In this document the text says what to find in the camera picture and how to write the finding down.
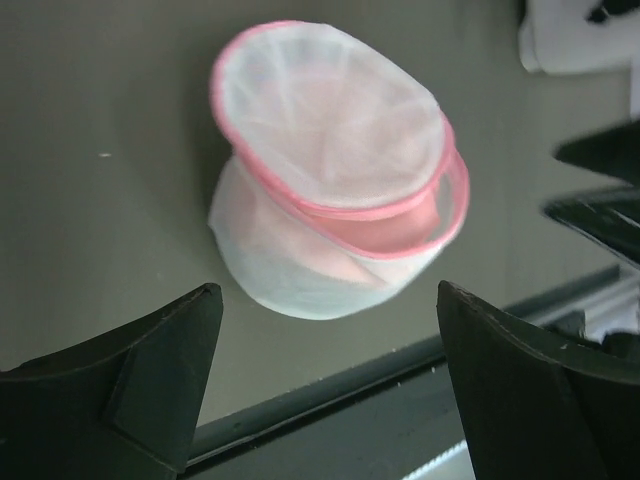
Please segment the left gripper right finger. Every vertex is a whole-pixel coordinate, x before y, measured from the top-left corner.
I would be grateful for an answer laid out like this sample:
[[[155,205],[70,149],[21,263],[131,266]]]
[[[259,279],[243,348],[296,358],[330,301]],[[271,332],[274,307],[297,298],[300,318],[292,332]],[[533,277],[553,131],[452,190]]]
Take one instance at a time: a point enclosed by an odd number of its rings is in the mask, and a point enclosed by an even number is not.
[[[638,335],[580,340],[446,281],[437,316],[477,478],[638,478]]]

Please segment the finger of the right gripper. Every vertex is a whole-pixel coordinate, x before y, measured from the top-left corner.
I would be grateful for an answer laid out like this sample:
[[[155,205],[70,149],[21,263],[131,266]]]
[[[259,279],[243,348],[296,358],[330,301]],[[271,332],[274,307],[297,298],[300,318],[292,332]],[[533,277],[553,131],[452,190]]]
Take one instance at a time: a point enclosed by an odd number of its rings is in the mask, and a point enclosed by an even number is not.
[[[628,264],[639,264],[638,188],[584,191],[549,201],[542,212]]]
[[[639,174],[639,119],[561,144],[553,157],[603,175]]]

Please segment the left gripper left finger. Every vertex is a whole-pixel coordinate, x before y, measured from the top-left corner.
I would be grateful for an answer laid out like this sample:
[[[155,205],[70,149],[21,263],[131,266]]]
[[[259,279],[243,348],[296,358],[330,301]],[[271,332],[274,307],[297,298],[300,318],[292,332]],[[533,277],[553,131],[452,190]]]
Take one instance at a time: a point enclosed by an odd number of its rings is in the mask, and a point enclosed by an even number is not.
[[[4,479],[183,473],[223,317],[219,285],[1,374]]]

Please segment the pink bra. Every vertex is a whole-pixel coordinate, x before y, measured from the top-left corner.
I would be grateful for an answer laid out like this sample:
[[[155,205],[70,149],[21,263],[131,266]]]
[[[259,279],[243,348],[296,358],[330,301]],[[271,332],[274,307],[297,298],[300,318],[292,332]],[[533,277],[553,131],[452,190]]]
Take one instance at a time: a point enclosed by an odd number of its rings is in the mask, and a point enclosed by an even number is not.
[[[295,268],[331,283],[361,289],[398,290],[428,265],[441,224],[429,195],[399,215],[376,220],[343,220],[291,214],[268,196],[243,195],[230,215],[229,233],[244,254],[270,257],[288,275]]]

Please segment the pink white mesh laundry bag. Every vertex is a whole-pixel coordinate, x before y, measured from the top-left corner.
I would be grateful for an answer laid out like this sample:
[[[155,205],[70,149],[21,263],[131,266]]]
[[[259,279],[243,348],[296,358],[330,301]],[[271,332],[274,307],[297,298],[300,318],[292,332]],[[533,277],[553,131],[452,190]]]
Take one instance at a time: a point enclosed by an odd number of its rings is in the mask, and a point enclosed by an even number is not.
[[[230,143],[208,224],[239,286],[258,304],[301,319],[331,320],[386,302],[455,239],[469,201],[467,167],[435,97],[367,44],[330,25],[261,24],[217,58],[209,98]],[[270,257],[243,253],[229,233],[243,195],[261,193],[291,214],[376,220],[429,195],[441,224],[432,261],[398,290],[331,283]]]

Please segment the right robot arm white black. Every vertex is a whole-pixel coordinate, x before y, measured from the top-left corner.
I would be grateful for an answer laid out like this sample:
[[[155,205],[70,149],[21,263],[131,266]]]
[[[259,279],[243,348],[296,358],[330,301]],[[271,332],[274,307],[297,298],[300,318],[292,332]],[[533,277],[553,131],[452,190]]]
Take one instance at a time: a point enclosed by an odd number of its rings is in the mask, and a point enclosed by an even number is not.
[[[630,118],[558,146],[561,163],[622,181],[622,186],[554,200],[551,220],[632,266],[639,264],[639,4],[636,1],[525,1],[519,55],[530,73],[630,71]]]

